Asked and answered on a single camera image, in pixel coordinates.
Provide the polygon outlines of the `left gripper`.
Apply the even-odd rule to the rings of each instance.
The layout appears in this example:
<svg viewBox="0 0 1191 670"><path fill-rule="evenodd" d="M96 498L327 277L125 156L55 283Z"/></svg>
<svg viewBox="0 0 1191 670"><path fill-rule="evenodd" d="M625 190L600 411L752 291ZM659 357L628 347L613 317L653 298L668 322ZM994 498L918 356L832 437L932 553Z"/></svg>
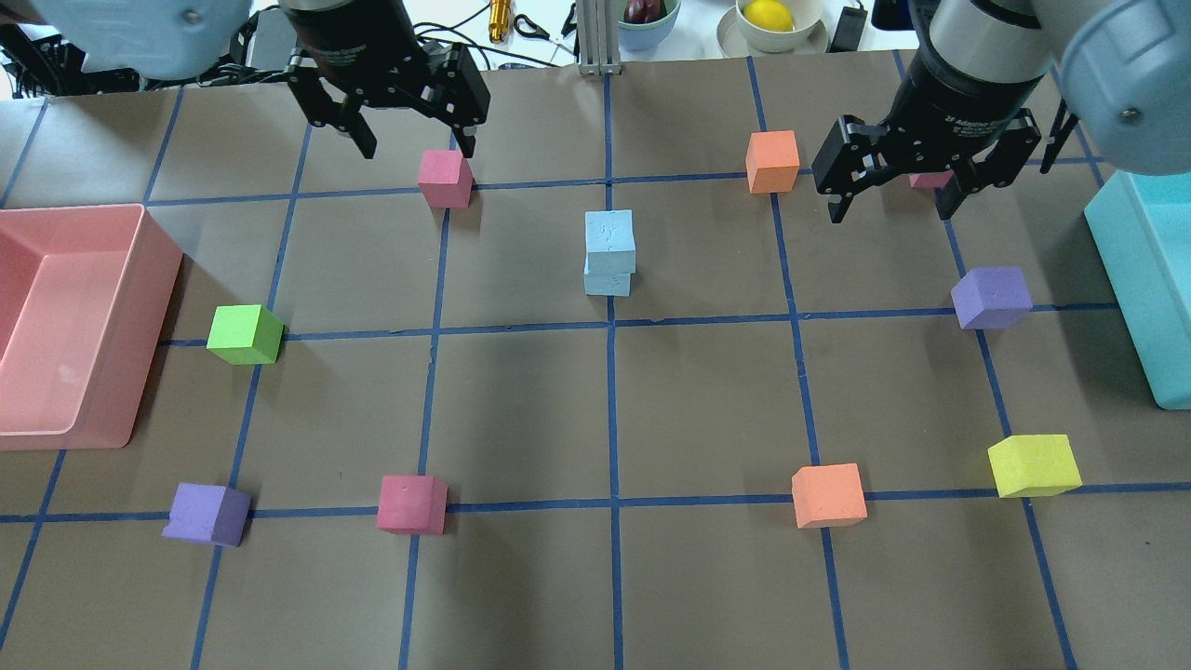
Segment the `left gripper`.
<svg viewBox="0 0 1191 670"><path fill-rule="evenodd" d="M476 132L488 123L490 94L463 43L430 40L412 49L349 46L316 62L308 49L293 54L285 84L316 127L333 127L354 142L366 159L376 137L361 109L413 109L451 127L464 158L473 158Z"/></svg>

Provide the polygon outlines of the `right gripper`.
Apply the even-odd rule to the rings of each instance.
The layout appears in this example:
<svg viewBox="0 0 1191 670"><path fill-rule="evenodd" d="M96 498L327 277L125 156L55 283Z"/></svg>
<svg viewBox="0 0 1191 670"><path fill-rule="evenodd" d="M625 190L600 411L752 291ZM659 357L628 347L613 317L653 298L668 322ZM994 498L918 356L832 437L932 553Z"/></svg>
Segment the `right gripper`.
<svg viewBox="0 0 1191 670"><path fill-rule="evenodd" d="M969 195L1014 183L1041 140L1025 107L1039 80L990 82L919 51L888 114L877 124L838 117L815 156L815 187L828 195L830 223L844 221L856 195L902 175L952 171L935 200L944 220Z"/></svg>

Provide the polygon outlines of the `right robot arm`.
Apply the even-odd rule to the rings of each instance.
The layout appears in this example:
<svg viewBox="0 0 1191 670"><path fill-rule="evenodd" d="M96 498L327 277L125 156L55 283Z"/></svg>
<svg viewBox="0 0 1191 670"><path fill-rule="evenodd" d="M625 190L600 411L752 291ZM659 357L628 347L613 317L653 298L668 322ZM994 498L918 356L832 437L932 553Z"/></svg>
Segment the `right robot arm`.
<svg viewBox="0 0 1191 670"><path fill-rule="evenodd" d="M911 1L919 40L888 115L842 115L812 162L828 215L912 173L950 171L936 200L949 218L971 194L1012 184L1039 145L1025 106L1056 73L1061 114L1117 168L1149 177L1187 171L1186 1Z"/></svg>

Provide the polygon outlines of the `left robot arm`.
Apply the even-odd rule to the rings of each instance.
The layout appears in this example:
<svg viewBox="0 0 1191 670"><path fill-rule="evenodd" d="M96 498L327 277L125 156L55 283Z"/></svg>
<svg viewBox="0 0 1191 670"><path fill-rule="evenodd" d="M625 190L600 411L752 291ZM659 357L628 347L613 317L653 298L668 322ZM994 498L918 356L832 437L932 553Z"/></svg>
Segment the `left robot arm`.
<svg viewBox="0 0 1191 670"><path fill-rule="evenodd" d="M247 1L5 1L4 31L48 25L110 65L180 81L227 52L249 10ZM376 139L362 109L414 109L474 154L490 90L467 46L420 43L400 1L282 1L280 11L295 30L283 77L311 126L345 133L372 158Z"/></svg>

